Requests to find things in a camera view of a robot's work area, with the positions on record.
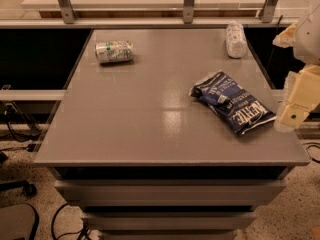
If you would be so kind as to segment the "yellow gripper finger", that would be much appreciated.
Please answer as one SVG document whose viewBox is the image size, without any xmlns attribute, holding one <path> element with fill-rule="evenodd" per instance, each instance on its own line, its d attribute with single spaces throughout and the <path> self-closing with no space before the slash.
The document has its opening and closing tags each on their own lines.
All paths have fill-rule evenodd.
<svg viewBox="0 0 320 240">
<path fill-rule="evenodd" d="M 285 80 L 283 101 L 274 128 L 290 132 L 298 128 L 320 104 L 320 66 L 306 65 L 298 73 L 290 71 Z"/>
<path fill-rule="evenodd" d="M 292 23 L 280 34 L 273 39 L 273 44 L 277 47 L 288 48 L 293 47 L 295 44 L 295 30 L 297 24 Z"/>
</svg>

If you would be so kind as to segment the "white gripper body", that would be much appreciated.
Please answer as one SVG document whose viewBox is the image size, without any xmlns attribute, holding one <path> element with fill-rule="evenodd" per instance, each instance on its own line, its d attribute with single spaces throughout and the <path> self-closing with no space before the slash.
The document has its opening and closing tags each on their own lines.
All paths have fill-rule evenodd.
<svg viewBox="0 0 320 240">
<path fill-rule="evenodd" d="M 293 52 L 305 64 L 320 64 L 320 4 L 313 4 L 299 19 Z"/>
</svg>

